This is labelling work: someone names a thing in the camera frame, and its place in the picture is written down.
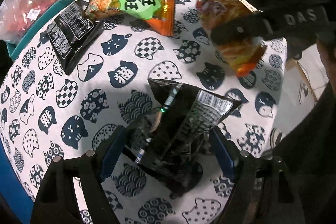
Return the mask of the right hand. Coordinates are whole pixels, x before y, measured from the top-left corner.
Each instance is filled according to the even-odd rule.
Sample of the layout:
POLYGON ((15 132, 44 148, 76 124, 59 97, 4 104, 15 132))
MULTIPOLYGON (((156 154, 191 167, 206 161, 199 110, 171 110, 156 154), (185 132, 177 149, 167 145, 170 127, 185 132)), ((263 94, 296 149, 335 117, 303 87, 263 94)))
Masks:
POLYGON ((333 93, 335 94, 335 49, 333 49, 334 57, 331 57, 330 51, 320 40, 317 39, 316 43, 321 62, 326 69, 327 78, 329 79, 333 93))

